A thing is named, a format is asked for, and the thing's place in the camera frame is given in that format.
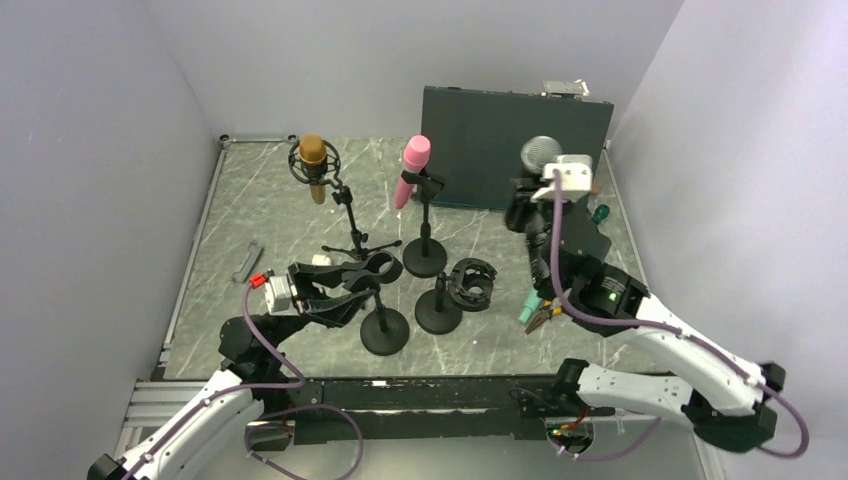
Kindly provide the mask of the black mesh-head microphone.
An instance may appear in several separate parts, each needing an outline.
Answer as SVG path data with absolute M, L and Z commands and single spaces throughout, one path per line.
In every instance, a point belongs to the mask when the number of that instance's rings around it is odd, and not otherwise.
M 531 201 L 532 195 L 542 187 L 542 173 L 547 164 L 553 163 L 562 153 L 560 143 L 549 136 L 535 136 L 520 150 L 521 172 L 510 179 L 511 197 L 504 214 L 508 230 L 524 233 L 539 212 Z

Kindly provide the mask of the black clip desk stand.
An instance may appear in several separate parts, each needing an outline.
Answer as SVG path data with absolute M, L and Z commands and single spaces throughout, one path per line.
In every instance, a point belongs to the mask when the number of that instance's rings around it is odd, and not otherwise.
M 371 354 L 387 357 L 400 352 L 410 338 L 410 326 L 398 310 L 387 307 L 381 298 L 383 285 L 399 279 L 403 265 L 385 251 L 371 254 L 359 262 L 340 265 L 342 285 L 349 292 L 372 291 L 374 307 L 362 321 L 360 339 Z

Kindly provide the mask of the mint green microphone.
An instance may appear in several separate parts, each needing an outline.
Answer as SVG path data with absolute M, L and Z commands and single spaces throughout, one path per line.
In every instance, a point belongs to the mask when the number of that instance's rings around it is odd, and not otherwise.
M 540 298 L 535 291 L 531 291 L 522 304 L 517 321 L 522 325 L 526 325 L 527 322 L 536 314 L 542 304 L 543 299 Z

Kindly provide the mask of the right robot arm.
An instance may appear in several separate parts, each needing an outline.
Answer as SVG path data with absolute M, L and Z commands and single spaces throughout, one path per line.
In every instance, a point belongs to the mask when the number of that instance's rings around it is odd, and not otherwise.
M 622 269 L 568 248 L 561 236 L 570 206 L 535 202 L 536 178 L 513 178 L 508 230 L 522 233 L 531 280 L 546 301 L 560 301 L 581 328 L 635 346 L 667 368 L 665 374 L 619 372 L 567 358 L 550 388 L 564 415 L 616 408 L 674 421 L 704 442 L 733 453 L 761 449 L 773 439 L 778 414 L 767 404 L 785 370 L 733 355 L 673 314 Z

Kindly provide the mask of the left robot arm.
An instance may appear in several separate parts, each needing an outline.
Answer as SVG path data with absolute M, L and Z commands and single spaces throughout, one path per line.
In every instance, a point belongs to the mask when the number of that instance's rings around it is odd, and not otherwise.
M 88 478 L 191 479 L 251 422 L 309 409 L 309 382 L 280 344 L 310 323 L 349 324 L 376 294 L 379 275 L 371 260 L 293 263 L 282 275 L 272 270 L 253 275 L 242 295 L 241 315 L 221 328 L 221 368 L 139 445 L 118 458 L 98 458 Z

